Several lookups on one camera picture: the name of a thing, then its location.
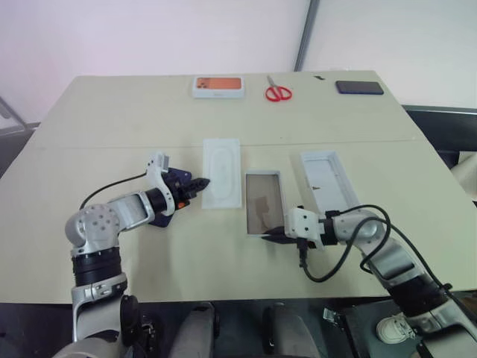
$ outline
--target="white tray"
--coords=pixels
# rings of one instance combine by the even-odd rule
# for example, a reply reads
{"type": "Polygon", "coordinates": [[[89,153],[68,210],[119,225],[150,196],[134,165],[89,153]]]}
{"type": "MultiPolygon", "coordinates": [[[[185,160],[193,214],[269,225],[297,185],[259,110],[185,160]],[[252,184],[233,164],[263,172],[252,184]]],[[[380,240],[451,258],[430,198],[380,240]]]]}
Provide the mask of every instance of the white tray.
{"type": "Polygon", "coordinates": [[[360,204],[335,151],[305,152],[301,160],[307,184],[321,213],[360,204]]]}
{"type": "Polygon", "coordinates": [[[286,204],[280,172],[248,169],[245,172],[245,206],[249,236],[264,236],[265,231],[284,226],[286,204]],[[255,187],[251,188],[250,179],[254,176],[260,182],[255,180],[255,187]]]}
{"type": "Polygon", "coordinates": [[[241,207],[241,162],[238,139],[204,139],[202,209],[241,207]]]}

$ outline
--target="scissors handle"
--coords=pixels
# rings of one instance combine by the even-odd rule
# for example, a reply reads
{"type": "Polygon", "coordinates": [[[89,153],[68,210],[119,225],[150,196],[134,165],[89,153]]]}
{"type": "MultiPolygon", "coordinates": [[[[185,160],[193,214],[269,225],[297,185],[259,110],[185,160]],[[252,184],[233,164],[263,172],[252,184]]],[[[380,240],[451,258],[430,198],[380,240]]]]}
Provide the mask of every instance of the scissors handle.
{"type": "Polygon", "coordinates": [[[291,90],[282,86],[268,87],[265,91],[265,97],[272,102],[287,101],[291,96],[291,90]]]}

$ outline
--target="black cable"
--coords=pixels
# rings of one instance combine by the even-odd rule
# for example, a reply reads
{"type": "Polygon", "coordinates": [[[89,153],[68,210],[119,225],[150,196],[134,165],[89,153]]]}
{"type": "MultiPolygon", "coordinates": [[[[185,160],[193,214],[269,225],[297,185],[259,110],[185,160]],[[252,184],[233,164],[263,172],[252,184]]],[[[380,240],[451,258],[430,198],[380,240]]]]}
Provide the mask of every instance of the black cable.
{"type": "Polygon", "coordinates": [[[363,260],[359,263],[359,268],[361,270],[363,270],[364,272],[367,272],[368,274],[373,274],[373,272],[371,272],[370,269],[368,268],[365,268],[364,265],[367,264],[367,262],[369,260],[371,260],[371,258],[376,255],[378,253],[379,250],[382,249],[382,247],[386,244],[386,242],[388,241],[389,239],[389,236],[391,235],[391,219],[389,218],[389,215],[388,213],[386,213],[386,210],[384,210],[383,208],[377,206],[377,205],[373,205],[373,204],[364,204],[364,205],[358,205],[357,207],[352,207],[348,210],[345,210],[345,211],[341,211],[340,214],[346,214],[346,213],[349,213],[351,211],[354,211],[354,210],[357,210],[357,209],[363,209],[363,208],[366,208],[366,207],[370,207],[370,208],[373,208],[373,209],[376,209],[378,210],[379,212],[381,212],[381,214],[385,217],[385,220],[382,221],[386,224],[386,231],[385,231],[385,235],[383,236],[381,242],[374,248],[374,250],[372,250],[368,255],[366,255],[363,260]]]}
{"type": "Polygon", "coordinates": [[[110,188],[111,186],[115,186],[117,184],[121,184],[121,183],[125,183],[126,181],[130,181],[130,180],[134,180],[134,179],[138,179],[138,178],[141,178],[141,177],[144,177],[146,175],[146,172],[140,174],[140,175],[136,175],[135,177],[131,177],[131,178],[126,178],[126,179],[123,179],[123,180],[120,180],[120,181],[115,181],[114,183],[111,183],[111,184],[107,184],[101,188],[99,188],[98,190],[92,192],[91,194],[89,194],[87,196],[86,199],[84,199],[84,201],[81,203],[80,205],[80,210],[84,208],[84,206],[86,205],[86,203],[93,197],[95,196],[96,194],[98,194],[99,192],[107,189],[107,188],[110,188]]]}
{"type": "Polygon", "coordinates": [[[146,353],[146,350],[141,346],[141,343],[139,343],[139,342],[134,343],[134,347],[139,348],[143,358],[148,358],[148,354],[146,353]]]}
{"type": "Polygon", "coordinates": [[[344,249],[344,252],[343,254],[341,255],[341,258],[340,260],[338,261],[338,263],[336,264],[335,267],[333,267],[331,269],[330,272],[328,272],[327,274],[325,274],[324,276],[322,277],[314,277],[310,271],[308,270],[308,264],[306,263],[306,250],[307,248],[304,248],[303,250],[305,250],[304,252],[300,252],[300,266],[303,267],[303,270],[306,274],[306,276],[312,280],[313,282],[324,282],[328,279],[330,279],[336,272],[338,272],[338,270],[342,267],[342,265],[344,264],[344,261],[346,260],[346,258],[348,257],[348,254],[350,253],[350,250],[353,246],[353,243],[355,242],[356,240],[356,237],[358,236],[358,232],[361,230],[361,228],[363,227],[364,224],[366,224],[367,222],[370,222],[371,220],[376,220],[377,218],[366,218],[366,219],[363,219],[359,222],[358,225],[356,225],[355,227],[355,230],[353,231],[353,233],[351,234],[351,237],[350,237],[350,240],[348,241],[347,243],[347,246],[346,248],[344,249]]]}
{"type": "MultiPolygon", "coordinates": [[[[379,222],[383,222],[383,223],[386,223],[383,219],[381,218],[374,218],[374,220],[377,220],[379,222]]],[[[452,292],[449,291],[449,289],[447,288],[448,284],[446,285],[443,285],[442,282],[437,278],[437,276],[434,274],[434,272],[432,272],[431,268],[429,267],[428,263],[426,262],[426,260],[424,260],[424,257],[423,255],[420,254],[420,252],[417,250],[417,248],[414,246],[414,244],[411,242],[411,240],[400,230],[398,229],[397,227],[395,227],[394,225],[391,224],[391,227],[394,231],[396,231],[396,233],[401,237],[401,239],[406,243],[408,244],[409,248],[411,248],[412,252],[414,252],[414,255],[416,255],[416,257],[419,259],[419,261],[422,263],[422,265],[424,266],[424,268],[426,269],[427,273],[429,274],[429,276],[431,277],[431,279],[434,280],[434,282],[436,282],[436,284],[446,293],[446,295],[448,297],[450,297],[454,302],[455,304],[457,304],[457,306],[464,312],[464,314],[470,319],[470,320],[473,320],[473,321],[477,321],[477,316],[474,312],[472,312],[471,310],[469,310],[465,305],[463,305],[455,296],[452,292]]]]}

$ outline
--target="metal pole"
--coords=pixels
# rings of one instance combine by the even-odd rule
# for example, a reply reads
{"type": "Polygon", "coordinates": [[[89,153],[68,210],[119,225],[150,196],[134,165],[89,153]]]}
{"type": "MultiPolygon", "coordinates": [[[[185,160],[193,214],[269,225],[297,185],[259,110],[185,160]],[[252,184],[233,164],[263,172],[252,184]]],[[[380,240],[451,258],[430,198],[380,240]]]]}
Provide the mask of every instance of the metal pole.
{"type": "Polygon", "coordinates": [[[310,37],[312,36],[313,25],[315,24],[316,14],[318,12],[318,4],[320,0],[310,0],[308,6],[308,13],[306,13],[305,27],[301,35],[300,48],[298,49],[297,60],[295,61],[295,72],[301,71],[303,68],[303,61],[305,60],[306,51],[308,50],[308,44],[310,37]]]}

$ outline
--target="orange phone case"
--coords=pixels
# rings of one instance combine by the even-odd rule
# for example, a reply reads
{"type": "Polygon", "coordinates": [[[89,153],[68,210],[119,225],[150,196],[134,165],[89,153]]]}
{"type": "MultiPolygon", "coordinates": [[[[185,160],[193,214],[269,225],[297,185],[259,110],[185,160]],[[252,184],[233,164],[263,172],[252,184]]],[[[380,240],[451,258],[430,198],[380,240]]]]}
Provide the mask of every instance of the orange phone case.
{"type": "Polygon", "coordinates": [[[197,88],[206,90],[239,90],[241,79],[237,77],[200,77],[197,88]]]}

